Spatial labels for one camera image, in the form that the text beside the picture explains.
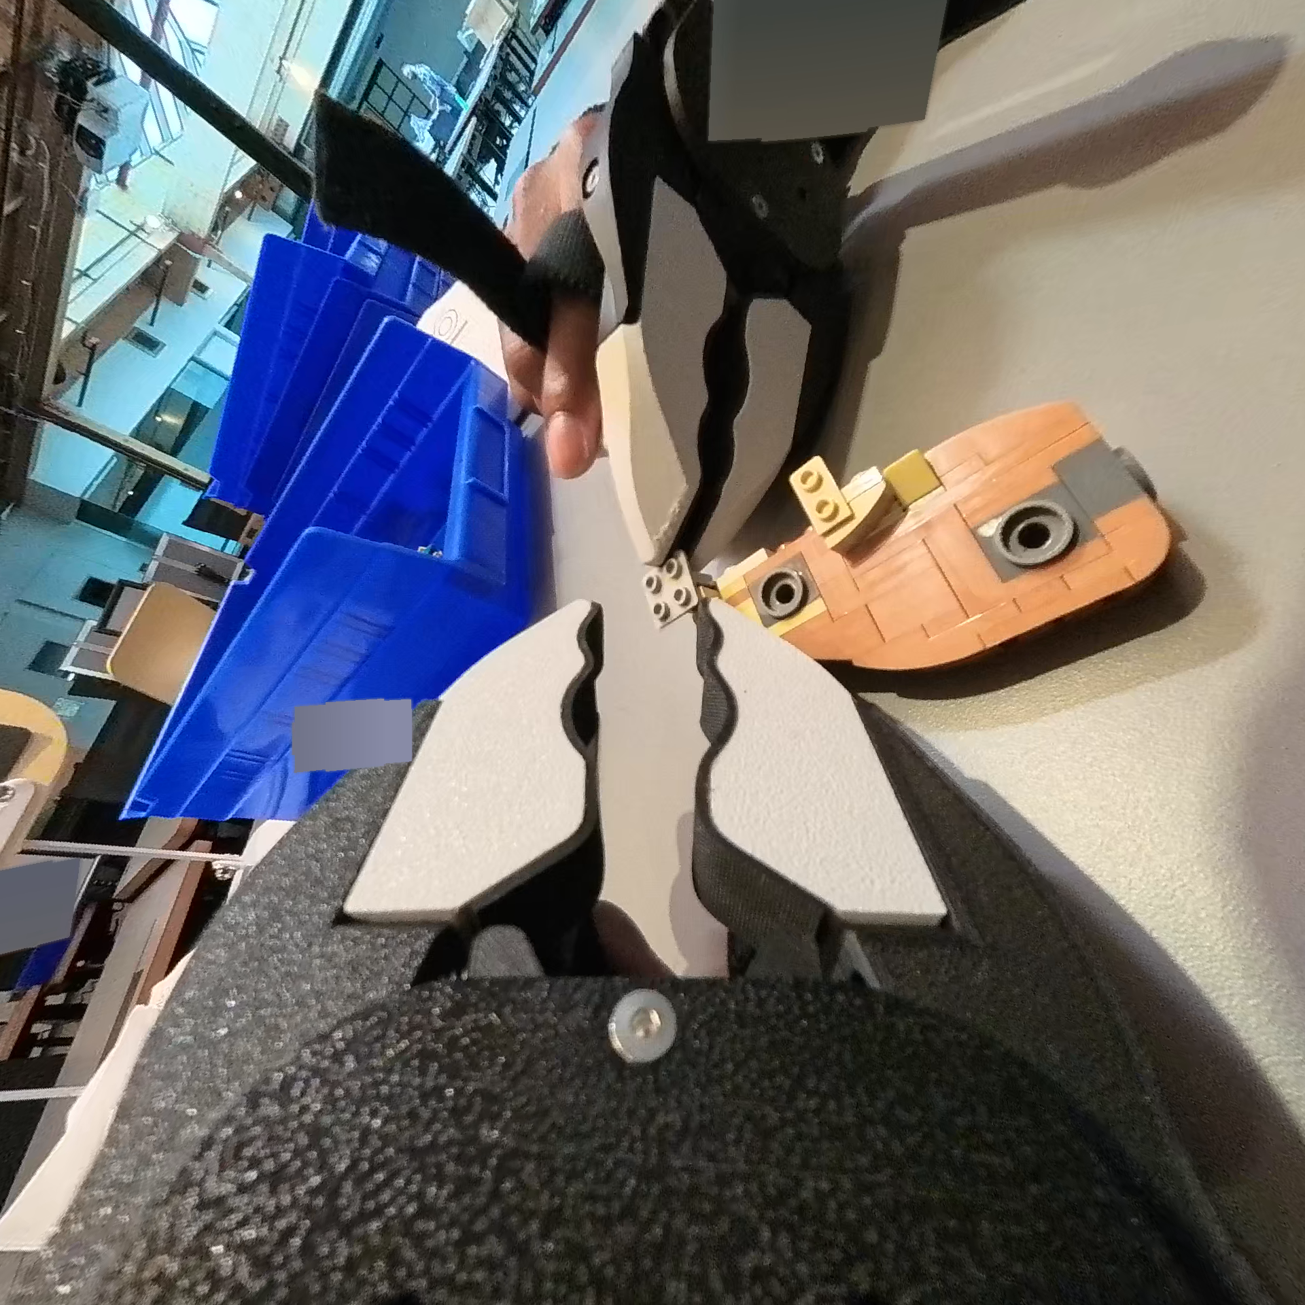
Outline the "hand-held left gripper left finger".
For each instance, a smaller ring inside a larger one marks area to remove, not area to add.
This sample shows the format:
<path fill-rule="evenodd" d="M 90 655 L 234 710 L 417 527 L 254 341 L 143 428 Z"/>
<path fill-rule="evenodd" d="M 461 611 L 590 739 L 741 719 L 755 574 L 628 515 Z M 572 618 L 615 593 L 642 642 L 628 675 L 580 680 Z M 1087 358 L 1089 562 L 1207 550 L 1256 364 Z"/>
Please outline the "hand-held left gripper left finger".
<path fill-rule="evenodd" d="M 522 910 L 524 929 L 564 929 L 593 906 L 601 655 L 601 609 L 574 601 L 454 680 L 343 900 L 349 921 Z"/>

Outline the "tan wooden chair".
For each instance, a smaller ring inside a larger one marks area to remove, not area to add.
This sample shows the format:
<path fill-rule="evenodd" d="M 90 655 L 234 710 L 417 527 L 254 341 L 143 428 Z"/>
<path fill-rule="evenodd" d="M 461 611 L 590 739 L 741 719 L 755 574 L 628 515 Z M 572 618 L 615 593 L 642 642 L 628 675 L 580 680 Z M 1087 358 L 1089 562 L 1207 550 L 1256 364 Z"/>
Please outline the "tan wooden chair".
<path fill-rule="evenodd" d="M 1 869 L 15 865 L 40 811 L 69 774 L 69 741 L 56 713 L 1 690 Z"/>
<path fill-rule="evenodd" d="M 123 690 L 172 708 L 197 663 L 217 609 L 168 583 L 147 585 L 106 657 Z"/>

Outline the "small grey brick plate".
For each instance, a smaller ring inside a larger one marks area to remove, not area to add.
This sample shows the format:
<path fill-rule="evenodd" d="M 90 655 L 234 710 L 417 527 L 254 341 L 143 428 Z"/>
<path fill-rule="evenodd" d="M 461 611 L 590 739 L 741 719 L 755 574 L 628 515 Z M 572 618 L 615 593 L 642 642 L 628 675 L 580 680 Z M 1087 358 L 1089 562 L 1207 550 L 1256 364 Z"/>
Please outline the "small grey brick plate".
<path fill-rule="evenodd" d="M 640 591 L 658 630 L 692 614 L 700 603 L 696 576 L 683 550 L 667 554 L 659 564 L 644 566 Z"/>

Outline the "orange brick ship model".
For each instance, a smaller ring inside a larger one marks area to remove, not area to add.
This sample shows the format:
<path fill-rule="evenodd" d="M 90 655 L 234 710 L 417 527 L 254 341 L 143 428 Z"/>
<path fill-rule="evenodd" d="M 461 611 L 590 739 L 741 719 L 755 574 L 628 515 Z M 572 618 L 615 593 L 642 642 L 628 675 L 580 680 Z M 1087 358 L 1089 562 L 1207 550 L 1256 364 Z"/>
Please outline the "orange brick ship model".
<path fill-rule="evenodd" d="M 821 663 L 937 671 L 1149 581 L 1172 546 L 1149 475 L 1071 403 L 997 416 L 838 484 L 788 478 L 805 531 L 714 579 Z"/>

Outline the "person's right hand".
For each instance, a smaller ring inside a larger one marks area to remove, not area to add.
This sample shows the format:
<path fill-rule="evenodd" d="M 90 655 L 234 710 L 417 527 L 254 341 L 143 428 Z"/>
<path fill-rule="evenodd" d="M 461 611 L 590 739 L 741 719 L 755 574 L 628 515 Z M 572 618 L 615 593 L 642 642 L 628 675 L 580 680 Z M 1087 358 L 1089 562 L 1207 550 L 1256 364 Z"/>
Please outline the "person's right hand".
<path fill-rule="evenodd" d="M 591 108 L 516 181 L 504 234 L 522 257 L 537 251 L 557 218 L 578 209 L 582 158 L 597 125 L 599 108 Z M 543 422 L 549 473 L 560 480 L 582 477 L 601 455 L 597 308 L 555 292 L 543 352 L 512 335 L 506 325 L 498 327 L 498 343 L 514 403 Z"/>

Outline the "black metal pole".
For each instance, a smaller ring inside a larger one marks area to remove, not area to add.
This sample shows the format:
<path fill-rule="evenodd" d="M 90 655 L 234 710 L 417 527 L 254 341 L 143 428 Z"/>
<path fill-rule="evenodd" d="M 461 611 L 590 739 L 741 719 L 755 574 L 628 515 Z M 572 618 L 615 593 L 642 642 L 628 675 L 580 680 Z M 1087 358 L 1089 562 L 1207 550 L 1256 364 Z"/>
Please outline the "black metal pole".
<path fill-rule="evenodd" d="M 139 73 L 149 75 L 168 90 L 199 121 L 217 131 L 223 141 L 240 154 L 246 154 L 285 189 L 304 203 L 312 201 L 312 176 L 296 158 L 285 152 L 281 144 L 269 141 L 267 135 L 223 98 L 205 88 L 195 75 L 190 75 L 180 63 L 170 59 L 160 45 L 141 34 L 114 5 L 59 3 L 59 9 L 133 63 Z"/>

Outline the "grey desk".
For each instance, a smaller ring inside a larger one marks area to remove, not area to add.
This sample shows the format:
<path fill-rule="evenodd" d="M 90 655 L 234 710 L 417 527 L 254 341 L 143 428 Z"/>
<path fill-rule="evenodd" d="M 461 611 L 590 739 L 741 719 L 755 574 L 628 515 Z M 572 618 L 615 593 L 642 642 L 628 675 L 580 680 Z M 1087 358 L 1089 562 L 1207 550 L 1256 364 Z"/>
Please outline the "grey desk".
<path fill-rule="evenodd" d="M 1091 931 L 1219 1216 L 1302 1302 L 1302 5 L 1023 3 L 854 179 L 823 455 L 1048 401 L 1178 523 L 1127 601 L 865 694 Z"/>

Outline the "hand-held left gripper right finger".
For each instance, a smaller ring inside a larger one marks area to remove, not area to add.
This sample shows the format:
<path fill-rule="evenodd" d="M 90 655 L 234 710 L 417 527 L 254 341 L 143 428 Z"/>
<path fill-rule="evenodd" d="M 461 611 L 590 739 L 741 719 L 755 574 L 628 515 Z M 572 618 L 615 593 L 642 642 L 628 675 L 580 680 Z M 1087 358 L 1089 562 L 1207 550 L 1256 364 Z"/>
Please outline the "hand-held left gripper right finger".
<path fill-rule="evenodd" d="M 941 892 L 852 694 L 720 599 L 696 622 L 696 669 L 708 834 L 840 923 L 943 923 Z"/>

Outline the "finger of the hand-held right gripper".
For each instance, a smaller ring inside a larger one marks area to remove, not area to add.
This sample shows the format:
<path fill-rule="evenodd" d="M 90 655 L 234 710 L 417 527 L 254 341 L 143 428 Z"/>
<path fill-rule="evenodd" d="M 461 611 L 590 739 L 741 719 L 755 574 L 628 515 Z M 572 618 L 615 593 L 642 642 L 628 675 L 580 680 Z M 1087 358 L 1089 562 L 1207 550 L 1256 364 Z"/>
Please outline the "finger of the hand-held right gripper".
<path fill-rule="evenodd" d="M 702 486 L 704 348 L 724 298 L 725 273 L 694 209 L 654 183 L 640 315 L 595 354 L 603 447 L 638 562 L 673 552 Z"/>
<path fill-rule="evenodd" d="M 836 374 L 826 341 L 776 298 L 735 304 L 708 346 L 700 482 L 681 527 L 689 560 L 714 560 L 745 527 L 809 434 Z"/>

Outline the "blue plastic bin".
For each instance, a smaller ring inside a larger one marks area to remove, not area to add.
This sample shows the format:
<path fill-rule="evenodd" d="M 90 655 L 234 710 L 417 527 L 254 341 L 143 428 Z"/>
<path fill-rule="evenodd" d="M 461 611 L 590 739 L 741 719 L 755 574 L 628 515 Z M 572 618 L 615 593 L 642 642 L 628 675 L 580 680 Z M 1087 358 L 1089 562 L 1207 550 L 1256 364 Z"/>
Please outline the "blue plastic bin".
<path fill-rule="evenodd" d="M 382 640 L 471 665 L 529 624 L 541 523 L 504 383 L 388 317 L 287 469 L 250 620 L 310 640 L 351 609 Z"/>
<path fill-rule="evenodd" d="M 450 286 L 434 265 L 312 209 L 300 240 L 265 238 L 205 496 L 267 515 L 382 323 L 413 325 Z"/>
<path fill-rule="evenodd" d="M 122 820 L 302 816 L 339 772 L 294 774 L 292 715 L 440 698 L 529 614 L 529 519 L 446 531 L 440 558 L 310 529 L 197 688 L 186 688 Z"/>

